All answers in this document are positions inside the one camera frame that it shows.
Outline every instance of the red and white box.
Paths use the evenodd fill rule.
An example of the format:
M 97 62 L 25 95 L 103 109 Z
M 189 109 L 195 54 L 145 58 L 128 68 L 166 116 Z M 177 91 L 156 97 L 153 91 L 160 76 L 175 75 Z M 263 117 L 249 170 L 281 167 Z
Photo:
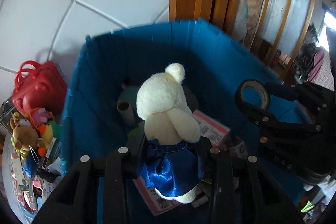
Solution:
M 170 211 L 171 209 L 181 205 L 181 203 L 176 200 L 167 200 L 160 197 L 155 192 L 154 188 L 146 187 L 145 181 L 142 177 L 138 177 L 136 180 L 133 180 L 133 182 L 154 216 Z
M 222 147 L 230 135 L 230 129 L 197 109 L 193 116 L 201 127 L 201 136 L 207 137 L 213 146 Z

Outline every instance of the blue container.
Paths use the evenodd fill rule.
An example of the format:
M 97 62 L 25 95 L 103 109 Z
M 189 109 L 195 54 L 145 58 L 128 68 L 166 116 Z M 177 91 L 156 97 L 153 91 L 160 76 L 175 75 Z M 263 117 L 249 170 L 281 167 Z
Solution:
M 234 102 L 239 84 L 248 78 L 276 82 L 278 78 L 248 50 L 203 20 L 179 21 L 124 29 L 86 39 L 78 57 L 63 113 L 63 157 L 68 168 L 82 155 L 100 157 L 125 145 L 127 133 L 117 112 L 121 83 L 130 78 L 140 85 L 152 74 L 179 62 L 184 85 L 199 101 L 200 110 L 231 128 L 245 140 L 250 155 L 257 154 L 258 127 L 248 122 Z M 256 94 L 249 101 L 258 101 Z M 284 122 L 302 122 L 295 102 L 271 97 L 269 111 Z M 266 160 L 259 159 L 297 203 L 302 182 Z M 101 216 L 101 198 L 98 199 Z M 207 206 L 197 210 L 179 206 L 153 217 L 132 181 L 128 182 L 131 223 L 205 223 Z

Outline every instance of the blue fabric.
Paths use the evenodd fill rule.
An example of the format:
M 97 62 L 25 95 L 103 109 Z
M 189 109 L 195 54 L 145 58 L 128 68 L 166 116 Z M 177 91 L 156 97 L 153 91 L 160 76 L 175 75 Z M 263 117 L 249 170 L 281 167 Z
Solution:
M 140 85 L 152 74 L 163 72 L 172 62 L 184 66 L 183 84 L 197 97 L 199 109 L 231 128 L 232 136 L 244 139 L 248 153 L 257 155 L 259 127 L 237 109 L 234 94 L 246 79 L 281 82 L 248 49 L 219 28 L 204 20 L 182 20 L 122 29 L 86 39 L 63 111 L 62 156 L 67 160 L 68 169 L 82 155 L 102 157 L 126 144 L 127 129 L 116 108 L 122 81 L 129 78 L 132 85 Z M 260 99 L 251 94 L 246 100 Z M 295 102 L 271 96 L 268 110 L 280 121 L 302 122 L 302 112 Z M 302 181 L 266 160 L 263 164 L 297 203 L 304 193 Z M 98 223 L 102 223 L 101 185 L 97 201 Z M 132 181 L 128 188 L 131 223 L 201 224 L 206 220 L 203 213 L 208 205 L 203 213 L 202 208 L 191 207 L 188 211 L 188 206 L 179 206 L 153 217 Z
M 184 141 L 160 145 L 148 142 L 147 156 L 141 176 L 147 187 L 156 188 L 163 196 L 176 197 L 188 193 L 202 178 L 201 161 L 196 145 Z

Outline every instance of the window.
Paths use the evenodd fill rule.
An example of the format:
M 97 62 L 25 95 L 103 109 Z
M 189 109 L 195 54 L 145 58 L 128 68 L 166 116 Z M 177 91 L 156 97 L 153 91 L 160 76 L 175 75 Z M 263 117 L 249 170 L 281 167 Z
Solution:
M 323 22 L 323 28 L 320 33 L 317 46 L 324 47 L 327 51 L 329 51 L 326 28 L 329 27 L 331 29 L 336 29 L 336 18 L 334 18 L 329 12 L 325 12 Z

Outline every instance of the pink cloth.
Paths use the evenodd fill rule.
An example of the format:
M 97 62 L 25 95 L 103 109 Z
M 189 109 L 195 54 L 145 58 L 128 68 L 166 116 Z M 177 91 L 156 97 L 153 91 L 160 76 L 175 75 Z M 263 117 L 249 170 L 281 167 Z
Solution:
M 322 67 L 323 64 L 323 58 L 324 58 L 324 51 L 318 47 L 316 49 L 316 54 L 314 56 L 314 67 L 310 71 L 308 81 L 315 83 L 316 76 L 320 71 L 320 68 Z

